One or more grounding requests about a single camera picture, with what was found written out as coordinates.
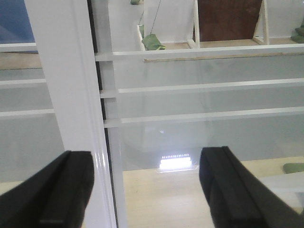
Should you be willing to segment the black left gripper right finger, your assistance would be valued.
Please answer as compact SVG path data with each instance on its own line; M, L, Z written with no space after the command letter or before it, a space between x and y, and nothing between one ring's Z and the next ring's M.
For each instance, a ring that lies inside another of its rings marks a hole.
M199 180L217 228L302 228L303 216L260 182L227 147L204 147Z

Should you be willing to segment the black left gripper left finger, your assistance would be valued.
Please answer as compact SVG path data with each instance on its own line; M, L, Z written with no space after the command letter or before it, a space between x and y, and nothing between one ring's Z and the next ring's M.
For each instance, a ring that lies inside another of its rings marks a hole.
M91 152L66 151L0 197L2 228L80 228L95 180Z

